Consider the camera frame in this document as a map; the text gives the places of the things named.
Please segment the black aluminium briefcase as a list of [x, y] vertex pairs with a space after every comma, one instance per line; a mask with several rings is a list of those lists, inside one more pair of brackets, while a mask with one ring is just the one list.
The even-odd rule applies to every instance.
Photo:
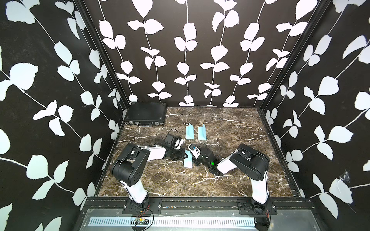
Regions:
[[126, 113], [124, 124], [140, 127], [162, 126], [165, 124], [166, 113], [166, 103], [133, 102]]

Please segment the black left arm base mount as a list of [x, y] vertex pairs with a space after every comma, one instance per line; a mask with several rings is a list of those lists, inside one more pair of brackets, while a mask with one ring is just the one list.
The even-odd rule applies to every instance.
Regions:
[[162, 200], [156, 198], [146, 198], [142, 203], [136, 203], [132, 199], [127, 199], [122, 210], [123, 214], [139, 215], [145, 212], [145, 214], [157, 215], [161, 213]]

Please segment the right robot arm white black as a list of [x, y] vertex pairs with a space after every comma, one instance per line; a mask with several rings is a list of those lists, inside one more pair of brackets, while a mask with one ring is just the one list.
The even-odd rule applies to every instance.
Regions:
[[229, 156], [219, 160], [207, 145], [190, 144], [188, 150], [195, 165], [204, 165], [215, 176], [225, 175], [237, 168], [250, 180], [254, 203], [265, 205], [269, 198], [267, 173], [270, 159], [246, 144], [240, 144]]

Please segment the light blue square paper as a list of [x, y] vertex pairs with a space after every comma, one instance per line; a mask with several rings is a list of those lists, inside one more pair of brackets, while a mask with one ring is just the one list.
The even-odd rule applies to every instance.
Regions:
[[206, 127], [204, 124], [202, 124], [201, 126], [198, 126], [198, 140], [207, 140], [207, 137], [206, 137]]

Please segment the small circuit board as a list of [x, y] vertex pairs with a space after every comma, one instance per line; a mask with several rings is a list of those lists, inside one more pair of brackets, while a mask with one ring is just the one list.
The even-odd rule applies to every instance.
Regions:
[[148, 219], [148, 218], [134, 218], [132, 220], [132, 225], [133, 226], [148, 225], [149, 223], [150, 223], [150, 219]]

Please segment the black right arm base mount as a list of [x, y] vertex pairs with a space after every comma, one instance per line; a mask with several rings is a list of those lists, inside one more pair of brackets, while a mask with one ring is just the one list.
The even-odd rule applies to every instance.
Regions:
[[264, 204], [258, 203], [252, 198], [237, 200], [237, 206], [240, 215], [249, 215], [251, 217], [269, 217], [276, 215], [277, 210], [270, 198]]

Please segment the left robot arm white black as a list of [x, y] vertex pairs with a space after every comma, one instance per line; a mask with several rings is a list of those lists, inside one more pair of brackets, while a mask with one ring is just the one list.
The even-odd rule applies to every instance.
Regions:
[[136, 145], [128, 143], [116, 159], [111, 169], [112, 175], [124, 185], [129, 198], [136, 204], [146, 203], [148, 193], [144, 189], [141, 177], [148, 161], [183, 160], [188, 157], [182, 144], [185, 142], [179, 136], [167, 134], [165, 139], [155, 145]]

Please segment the pale blue square paper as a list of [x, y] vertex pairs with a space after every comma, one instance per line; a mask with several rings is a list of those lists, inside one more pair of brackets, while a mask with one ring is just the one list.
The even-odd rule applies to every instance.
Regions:
[[193, 140], [194, 138], [194, 126], [188, 123], [186, 125], [186, 140]]

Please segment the white square paper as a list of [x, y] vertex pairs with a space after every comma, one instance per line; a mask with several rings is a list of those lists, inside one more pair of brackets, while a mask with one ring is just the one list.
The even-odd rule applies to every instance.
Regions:
[[187, 155], [187, 157], [184, 159], [184, 167], [192, 168], [193, 166], [192, 153], [189, 150], [185, 150], [185, 154]]

